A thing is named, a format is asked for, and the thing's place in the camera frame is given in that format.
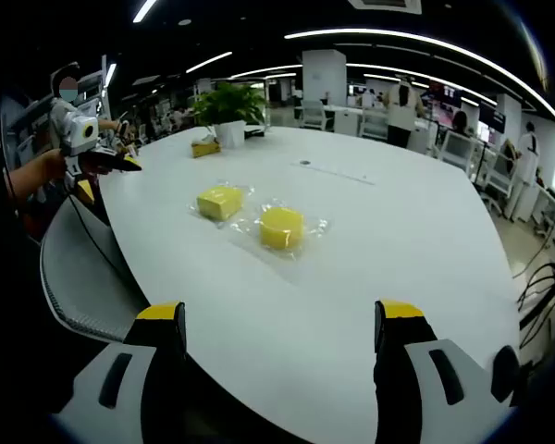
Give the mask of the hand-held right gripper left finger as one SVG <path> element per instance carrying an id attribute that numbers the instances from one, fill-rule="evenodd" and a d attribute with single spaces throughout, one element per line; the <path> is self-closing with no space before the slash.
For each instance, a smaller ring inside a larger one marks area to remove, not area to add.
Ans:
<path id="1" fill-rule="evenodd" d="M 54 421 L 73 443 L 181 443 L 186 361 L 185 303 L 151 305 L 77 374 Z"/>

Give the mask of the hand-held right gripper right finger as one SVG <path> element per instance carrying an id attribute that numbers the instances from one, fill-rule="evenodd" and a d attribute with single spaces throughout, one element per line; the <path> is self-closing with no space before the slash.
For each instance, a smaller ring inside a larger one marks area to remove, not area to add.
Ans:
<path id="1" fill-rule="evenodd" d="M 481 443 L 509 415 L 519 376 L 513 347 L 489 370 L 405 302 L 375 303 L 377 443 Z"/>

